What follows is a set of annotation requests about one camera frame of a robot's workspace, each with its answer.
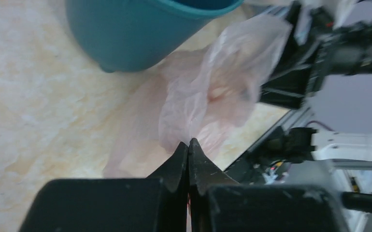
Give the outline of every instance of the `translucent plastic bag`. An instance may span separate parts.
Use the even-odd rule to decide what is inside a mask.
[[[127,102],[104,176],[147,176],[193,137],[213,160],[252,114],[290,29],[260,15],[227,27],[202,50],[170,54]]]

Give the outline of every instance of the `beige marble surface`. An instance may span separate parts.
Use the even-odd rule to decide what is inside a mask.
[[[203,48],[242,20],[237,9],[180,49]],[[71,38],[60,0],[0,0],[0,232],[18,229],[47,181],[101,177],[123,104],[151,72],[100,71]],[[228,166],[285,113],[259,104],[215,163]]]

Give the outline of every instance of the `marble tabletop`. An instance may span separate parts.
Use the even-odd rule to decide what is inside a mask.
[[[154,71],[102,72],[74,42],[64,11],[61,0],[0,0],[0,232],[18,229],[47,181],[101,178],[124,103]],[[244,19],[237,9],[179,49],[203,48]],[[214,162],[226,168],[286,112],[259,103]]]

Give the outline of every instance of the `trash can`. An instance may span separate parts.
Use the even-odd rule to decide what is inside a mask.
[[[66,0],[71,31],[106,72],[159,63],[212,19],[243,0]]]

